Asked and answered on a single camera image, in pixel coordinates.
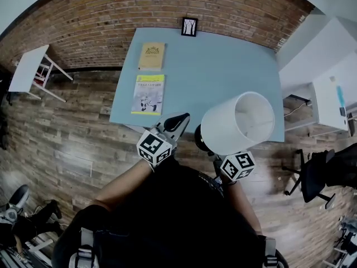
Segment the light blue table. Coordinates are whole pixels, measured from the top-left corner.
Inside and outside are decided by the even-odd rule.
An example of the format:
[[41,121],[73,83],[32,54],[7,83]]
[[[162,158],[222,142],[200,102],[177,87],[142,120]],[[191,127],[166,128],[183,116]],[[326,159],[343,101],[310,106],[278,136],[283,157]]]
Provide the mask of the light blue table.
[[[144,42],[166,43],[161,71],[138,70]],[[138,28],[120,74],[111,122],[151,127],[160,118],[131,114],[138,74],[165,75],[162,115],[189,112],[186,132],[194,132],[212,106],[246,91],[258,92],[274,109],[276,122],[270,140],[284,141],[282,92],[271,49],[214,33],[186,37],[178,29]]]

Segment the beige book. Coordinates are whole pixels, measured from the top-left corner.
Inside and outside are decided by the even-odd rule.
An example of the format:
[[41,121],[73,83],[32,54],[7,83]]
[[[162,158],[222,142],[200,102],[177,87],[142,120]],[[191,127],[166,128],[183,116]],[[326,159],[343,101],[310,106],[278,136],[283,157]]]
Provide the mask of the beige book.
[[139,70],[161,70],[165,43],[146,42],[141,51]]

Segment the shoe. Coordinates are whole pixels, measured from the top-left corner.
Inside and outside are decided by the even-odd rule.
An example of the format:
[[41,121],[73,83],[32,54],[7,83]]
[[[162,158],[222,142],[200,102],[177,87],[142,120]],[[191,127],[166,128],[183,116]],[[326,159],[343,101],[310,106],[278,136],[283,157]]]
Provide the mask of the shoe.
[[61,226],[60,224],[58,223],[58,221],[55,221],[54,222],[54,225],[55,225],[55,230],[54,232],[56,232],[57,236],[60,237],[63,233],[63,230],[61,229]]
[[60,208],[58,207],[58,202],[56,200],[52,200],[51,204],[54,206],[54,214],[57,216],[58,219],[62,218],[62,213],[60,211]]

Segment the white lampshade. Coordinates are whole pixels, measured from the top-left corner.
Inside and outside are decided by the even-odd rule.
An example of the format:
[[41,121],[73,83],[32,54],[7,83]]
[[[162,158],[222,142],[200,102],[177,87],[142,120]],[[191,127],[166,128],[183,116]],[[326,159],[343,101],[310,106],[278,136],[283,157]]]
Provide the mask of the white lampshade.
[[208,110],[201,136],[212,152],[231,155],[268,140],[274,125],[269,101],[259,93],[245,92]]

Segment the yellow book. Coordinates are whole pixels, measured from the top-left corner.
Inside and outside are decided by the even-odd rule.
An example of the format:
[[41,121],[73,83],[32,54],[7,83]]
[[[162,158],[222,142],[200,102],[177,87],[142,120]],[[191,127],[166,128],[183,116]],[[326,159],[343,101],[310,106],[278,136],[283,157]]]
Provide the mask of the yellow book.
[[146,42],[141,51],[139,70],[161,70],[165,43]]
[[136,77],[132,114],[161,115],[165,76]]

